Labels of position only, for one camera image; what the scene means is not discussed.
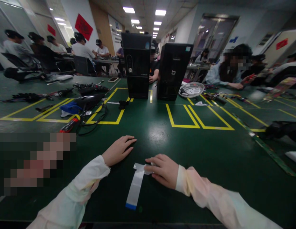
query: electrical cord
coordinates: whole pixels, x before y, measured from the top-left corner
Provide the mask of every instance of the electrical cord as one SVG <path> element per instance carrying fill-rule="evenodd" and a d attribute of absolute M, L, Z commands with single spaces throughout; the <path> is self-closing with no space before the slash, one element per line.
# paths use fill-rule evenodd
<path fill-rule="evenodd" d="M 78 136 L 84 136 L 84 135 L 89 134 L 89 133 L 91 133 L 92 131 L 94 131 L 94 130 L 96 129 L 96 127 L 97 127 L 97 124 L 98 124 L 99 122 L 101 122 L 101 121 L 106 117 L 106 115 L 107 115 L 107 113 L 108 113 L 108 108 L 107 108 L 106 104 L 104 104 L 104 102 L 103 102 L 101 105 L 98 105 L 98 104 L 97 104 L 97 105 L 91 107 L 90 109 L 93 109 L 93 108 L 95 108 L 96 106 L 102 106 L 102 108 L 101 108 L 100 111 L 95 112 L 95 113 L 93 113 L 93 114 L 96 114 L 96 113 L 101 112 L 101 111 L 103 110 L 103 108 L 104 108 L 104 113 L 98 118 L 98 120 L 97 120 L 95 123 L 92 123 L 92 124 L 86 124 L 86 121 L 87 121 L 87 120 L 85 120 L 85 117 L 88 116 L 88 115 L 86 115 L 86 112 L 87 112 L 87 111 L 86 111 L 86 105 L 85 105 L 84 108 L 83 108 L 83 110 L 82 110 L 82 113 L 81 113 L 81 115 L 80 115 L 80 117 L 81 117 L 80 123 L 79 123 L 79 125 L 77 126 L 77 129 L 76 129 L 76 133 L 77 133 Z M 90 131 L 85 132 L 85 133 L 79 133 L 79 132 L 80 132 L 80 129 L 81 129 L 82 127 L 88 127 L 88 126 L 93 126 L 93 125 L 94 125 L 94 127 L 93 127 Z"/>

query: ceiling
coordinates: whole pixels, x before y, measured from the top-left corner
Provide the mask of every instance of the ceiling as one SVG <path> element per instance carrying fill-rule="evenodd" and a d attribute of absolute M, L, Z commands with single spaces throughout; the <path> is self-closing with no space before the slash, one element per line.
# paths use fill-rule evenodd
<path fill-rule="evenodd" d="M 296 11 L 296 0 L 91 0 L 101 9 L 109 13 L 131 32 L 147 31 L 149 34 L 158 32 L 157 39 L 162 38 L 171 30 L 192 8 L 200 4 L 229 5 L 246 8 L 260 8 L 280 11 Z M 135 14 L 125 13 L 123 7 L 132 7 Z M 166 10 L 165 16 L 156 16 L 155 10 Z M 131 25 L 131 19 L 137 19 L 139 24 Z M 161 21 L 155 26 L 154 21 Z"/>

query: white t-shirt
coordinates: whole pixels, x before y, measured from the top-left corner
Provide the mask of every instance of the white t-shirt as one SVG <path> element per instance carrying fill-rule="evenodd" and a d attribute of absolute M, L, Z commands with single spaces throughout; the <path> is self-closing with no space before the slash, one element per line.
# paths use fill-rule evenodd
<path fill-rule="evenodd" d="M 95 59 L 95 55 L 93 54 L 93 52 L 88 47 L 78 42 L 72 45 L 72 50 L 74 51 L 76 56 Z"/>
<path fill-rule="evenodd" d="M 59 46 L 55 46 L 52 44 L 50 49 L 53 50 L 54 52 L 67 52 L 66 48 L 63 45 L 61 45 L 61 44 L 58 44 L 58 45 Z"/>
<path fill-rule="evenodd" d="M 102 54 L 102 55 L 104 55 L 104 54 L 108 53 L 109 50 L 108 50 L 107 47 L 105 47 L 105 46 L 103 46 L 102 49 L 101 49 L 99 46 L 97 46 L 97 48 L 96 48 L 96 52 L 97 52 L 98 54 Z"/>

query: red decoration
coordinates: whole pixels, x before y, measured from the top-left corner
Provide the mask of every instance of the red decoration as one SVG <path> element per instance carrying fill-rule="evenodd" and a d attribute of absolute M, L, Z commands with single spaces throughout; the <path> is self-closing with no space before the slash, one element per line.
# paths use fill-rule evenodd
<path fill-rule="evenodd" d="M 84 20 L 84 18 L 78 14 L 75 29 L 82 33 L 86 40 L 90 40 L 93 28 L 89 25 L 89 23 Z"/>
<path fill-rule="evenodd" d="M 53 27 L 51 27 L 49 24 L 47 24 L 47 30 L 54 36 L 56 36 L 56 31 Z"/>
<path fill-rule="evenodd" d="M 276 44 L 276 50 L 282 48 L 283 46 L 286 46 L 288 44 L 288 38 L 282 40 L 281 42 L 278 42 Z"/>

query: desktop computer case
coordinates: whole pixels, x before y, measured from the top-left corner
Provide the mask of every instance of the desktop computer case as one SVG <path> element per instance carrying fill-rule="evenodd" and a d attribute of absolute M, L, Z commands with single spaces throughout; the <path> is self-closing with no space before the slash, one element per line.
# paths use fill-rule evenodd
<path fill-rule="evenodd" d="M 175 101 L 181 87 L 193 45 L 166 43 L 162 47 L 157 82 L 157 99 Z"/>
<path fill-rule="evenodd" d="M 147 99 L 152 36 L 121 33 L 130 98 Z"/>

